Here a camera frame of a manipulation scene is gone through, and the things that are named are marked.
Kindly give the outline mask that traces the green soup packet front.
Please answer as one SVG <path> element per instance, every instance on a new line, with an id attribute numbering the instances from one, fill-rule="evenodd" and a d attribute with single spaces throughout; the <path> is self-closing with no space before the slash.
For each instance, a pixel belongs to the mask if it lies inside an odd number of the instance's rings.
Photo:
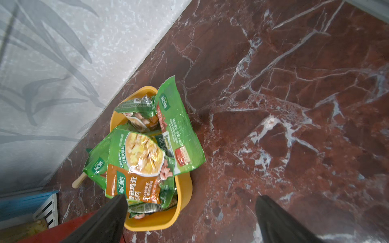
<path id="1" fill-rule="evenodd" d="M 106 197 L 124 195 L 128 204 L 167 208 L 175 191 L 175 160 L 144 134 L 116 128 L 110 136 Z"/>

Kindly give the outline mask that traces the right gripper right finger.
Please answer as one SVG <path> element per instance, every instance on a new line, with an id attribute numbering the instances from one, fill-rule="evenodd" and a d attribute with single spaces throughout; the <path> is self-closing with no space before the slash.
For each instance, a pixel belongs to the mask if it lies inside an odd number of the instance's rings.
<path id="1" fill-rule="evenodd" d="M 323 243 L 267 195 L 257 197 L 255 211 L 265 243 Z"/>

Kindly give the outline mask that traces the red paper bag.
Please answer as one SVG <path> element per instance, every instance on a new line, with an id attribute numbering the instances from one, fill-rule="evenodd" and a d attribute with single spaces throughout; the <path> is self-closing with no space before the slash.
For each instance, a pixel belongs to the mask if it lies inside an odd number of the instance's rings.
<path id="1" fill-rule="evenodd" d="M 97 211 L 75 218 L 69 222 L 60 224 L 54 228 L 38 233 L 34 236 L 20 240 L 19 243 L 60 243 L 81 227 L 87 220 L 94 216 Z"/>

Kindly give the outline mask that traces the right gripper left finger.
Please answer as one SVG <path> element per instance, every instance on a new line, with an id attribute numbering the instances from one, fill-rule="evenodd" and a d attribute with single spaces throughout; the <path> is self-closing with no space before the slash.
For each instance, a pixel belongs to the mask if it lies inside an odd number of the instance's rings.
<path id="1" fill-rule="evenodd" d="M 128 203 L 123 194 L 110 199 L 64 243 L 119 243 L 122 240 Z"/>

